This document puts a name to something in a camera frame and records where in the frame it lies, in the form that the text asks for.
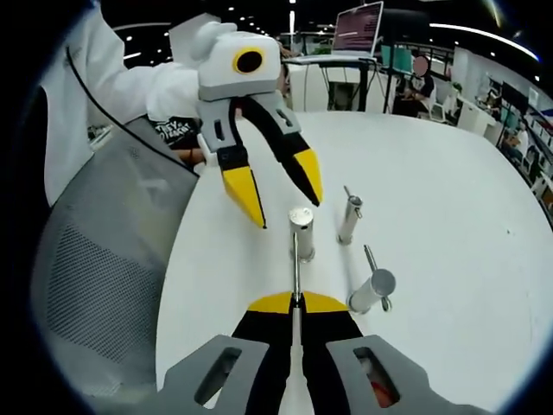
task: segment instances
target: yellow tip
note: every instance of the yellow tip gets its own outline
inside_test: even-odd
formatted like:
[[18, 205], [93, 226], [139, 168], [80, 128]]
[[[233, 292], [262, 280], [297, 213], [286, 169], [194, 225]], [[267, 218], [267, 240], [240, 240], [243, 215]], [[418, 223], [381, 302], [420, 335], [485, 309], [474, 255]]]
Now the yellow tip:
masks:
[[322, 183], [321, 172], [319, 170], [319, 162], [317, 161], [317, 155], [311, 149], [300, 151], [294, 154], [297, 162], [302, 166], [303, 171], [307, 175], [311, 187], [315, 192], [315, 196], [319, 203], [322, 202]]
[[308, 313], [332, 313], [335, 311], [347, 311], [345, 304], [332, 297], [305, 291], [303, 293], [303, 298], [305, 298], [305, 308]]
[[222, 174], [227, 194], [258, 227], [265, 228], [263, 208], [250, 167], [224, 170]]
[[282, 292], [274, 296], [263, 297], [258, 299], [255, 303], [250, 304], [248, 311], [288, 314], [291, 299], [292, 294], [290, 292]]

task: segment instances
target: laptop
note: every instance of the laptop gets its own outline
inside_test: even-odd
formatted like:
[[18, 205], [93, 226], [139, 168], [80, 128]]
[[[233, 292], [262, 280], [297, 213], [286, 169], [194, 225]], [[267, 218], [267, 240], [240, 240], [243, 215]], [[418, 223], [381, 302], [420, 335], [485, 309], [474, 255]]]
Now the laptop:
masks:
[[331, 54], [299, 56], [285, 60], [295, 65], [322, 62], [374, 61], [384, 2], [342, 11], [336, 20]]

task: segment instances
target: gripper camera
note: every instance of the gripper camera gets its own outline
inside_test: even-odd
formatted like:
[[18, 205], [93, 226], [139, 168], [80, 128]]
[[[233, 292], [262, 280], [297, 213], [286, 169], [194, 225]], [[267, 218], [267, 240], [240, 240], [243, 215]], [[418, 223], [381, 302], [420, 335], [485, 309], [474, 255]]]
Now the gripper camera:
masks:
[[258, 184], [236, 126], [236, 111], [256, 126], [292, 182], [316, 206], [322, 202], [317, 156], [301, 135], [294, 113], [277, 91], [281, 72], [278, 43], [238, 32], [233, 23], [209, 22], [194, 38], [202, 120], [200, 146], [216, 160], [227, 194], [259, 227], [266, 228]]

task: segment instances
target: black camera lens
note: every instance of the black camera lens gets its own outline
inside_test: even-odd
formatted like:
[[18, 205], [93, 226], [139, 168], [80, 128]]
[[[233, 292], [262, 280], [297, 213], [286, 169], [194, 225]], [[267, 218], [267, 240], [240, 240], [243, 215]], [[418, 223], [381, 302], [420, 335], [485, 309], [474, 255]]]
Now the black camera lens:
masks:
[[256, 51], [250, 51], [242, 54], [237, 62], [236, 67], [241, 73], [252, 73], [261, 67], [263, 56]]

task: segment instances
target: gray chair back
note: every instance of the gray chair back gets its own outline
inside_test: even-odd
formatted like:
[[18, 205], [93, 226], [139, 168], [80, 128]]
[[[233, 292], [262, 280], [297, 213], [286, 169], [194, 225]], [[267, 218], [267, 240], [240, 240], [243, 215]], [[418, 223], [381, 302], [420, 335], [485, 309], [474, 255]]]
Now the gray chair back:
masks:
[[[130, 128], [175, 158], [147, 121]], [[163, 279], [197, 182], [127, 133], [112, 134], [54, 205], [31, 282], [45, 345], [96, 412], [156, 390]]]

